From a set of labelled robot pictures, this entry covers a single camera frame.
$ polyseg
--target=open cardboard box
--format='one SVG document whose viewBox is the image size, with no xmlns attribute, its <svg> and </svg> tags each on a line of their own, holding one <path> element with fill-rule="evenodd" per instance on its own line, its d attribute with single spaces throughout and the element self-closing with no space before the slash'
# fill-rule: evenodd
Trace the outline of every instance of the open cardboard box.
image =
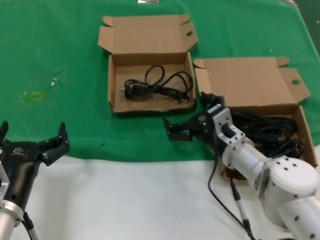
<svg viewBox="0 0 320 240">
<path fill-rule="evenodd" d="M 283 67 L 288 63 L 287 57 L 194 60 L 200 92 L 224 96 L 231 110 L 293 118 L 299 127 L 295 137 L 304 143 L 302 159 L 316 167 L 314 144 L 303 108 L 298 104 L 310 92 L 296 69 Z M 224 169 L 221 167 L 220 172 L 225 176 Z"/>
<path fill-rule="evenodd" d="M 112 53 L 108 66 L 108 101 L 115 113 L 192 109 L 196 102 L 196 87 L 189 92 L 189 101 L 181 102 L 161 94 L 143 100 L 126 99 L 123 91 L 128 79 L 144 81 L 152 65 L 165 69 L 164 81 L 178 71 L 186 71 L 194 79 L 192 60 L 188 50 L 198 37 L 188 15 L 161 16 L 104 16 L 107 26 L 100 27 L 98 44 Z M 161 69 L 153 69 L 148 76 L 152 84 L 161 76 Z M 175 77 L 166 87 L 184 90 L 185 85 Z"/>
</svg>

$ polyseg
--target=power cord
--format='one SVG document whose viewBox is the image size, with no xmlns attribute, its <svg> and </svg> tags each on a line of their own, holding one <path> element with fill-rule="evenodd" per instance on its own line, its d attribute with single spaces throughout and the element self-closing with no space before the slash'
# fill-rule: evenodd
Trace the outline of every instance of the power cord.
<svg viewBox="0 0 320 240">
<path fill-rule="evenodd" d="M 30 217 L 26 211 L 23 214 L 23 219 L 21 220 L 21 223 L 25 227 L 25 229 L 29 235 L 30 240 L 39 240 L 38 234 L 35 230 L 34 223 L 30 219 Z"/>
<path fill-rule="evenodd" d="M 161 77 L 153 84 L 148 83 L 148 75 L 150 71 L 154 68 L 161 68 L 162 75 Z M 186 81 L 186 79 L 182 76 L 182 74 L 185 74 L 189 77 L 189 85 Z M 181 101 L 182 99 L 189 101 L 188 93 L 193 89 L 194 87 L 194 80 L 193 77 L 186 71 L 178 71 L 174 74 L 172 74 L 166 81 L 160 84 L 160 82 L 165 77 L 165 68 L 161 65 L 153 65 L 151 66 L 145 73 L 144 76 L 144 82 L 136 79 L 128 79 L 124 83 L 124 96 L 127 99 L 135 99 L 135 98 L 141 98 L 146 97 L 148 95 L 155 94 L 161 94 L 168 97 L 171 97 L 173 99 L 176 99 L 178 101 Z M 171 81 L 174 77 L 179 77 L 185 86 L 185 90 L 181 91 L 172 87 L 165 87 L 165 85 Z"/>
<path fill-rule="evenodd" d="M 215 157 L 213 170 L 212 170 L 212 173 L 211 173 L 211 175 L 209 177 L 208 184 L 207 184 L 210 193 L 217 200 L 217 202 L 224 208 L 224 210 L 226 210 L 231 215 L 231 217 L 233 217 L 240 224 L 240 226 L 247 232 L 247 234 L 249 235 L 250 239 L 251 240 L 256 240 L 255 237 L 253 236 L 252 232 L 249 229 L 246 228 L 246 226 L 226 207 L 226 205 L 224 205 L 224 203 L 218 198 L 218 196 L 211 189 L 210 183 L 212 181 L 212 178 L 215 175 L 215 172 L 216 172 L 216 169 L 217 169 L 217 165 L 218 165 L 218 159 L 217 159 L 217 157 Z"/>
<path fill-rule="evenodd" d="M 267 158 L 286 155 L 299 159 L 304 145 L 292 139 L 299 128 L 296 121 L 284 116 L 261 116 L 253 113 L 234 111 L 233 124 L 255 143 L 255 148 Z"/>
<path fill-rule="evenodd" d="M 30 235 L 29 230 L 28 230 L 28 228 L 27 228 L 26 222 L 22 219 L 22 220 L 21 220 L 21 223 L 22 223 L 22 225 L 24 226 L 26 232 L 28 233 L 28 236 L 29 236 L 30 240 L 33 240 L 33 239 L 32 239 L 32 236 Z"/>
</svg>

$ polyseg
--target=green tablecloth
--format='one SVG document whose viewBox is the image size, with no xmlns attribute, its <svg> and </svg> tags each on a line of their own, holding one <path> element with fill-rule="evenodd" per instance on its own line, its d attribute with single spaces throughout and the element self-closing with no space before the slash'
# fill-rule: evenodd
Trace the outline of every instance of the green tablecloth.
<svg viewBox="0 0 320 240">
<path fill-rule="evenodd" d="M 9 122 L 7 137 L 40 141 L 55 136 L 65 121 L 73 157 L 211 159 L 197 140 L 170 142 L 161 117 L 119 118 L 107 102 L 108 58 L 98 46 L 102 17 L 187 13 L 199 37 L 193 59 L 289 57 L 311 91 L 303 105 L 320 144 L 319 57 L 298 8 L 281 0 L 159 1 L 0 0 L 0 121 Z"/>
</svg>

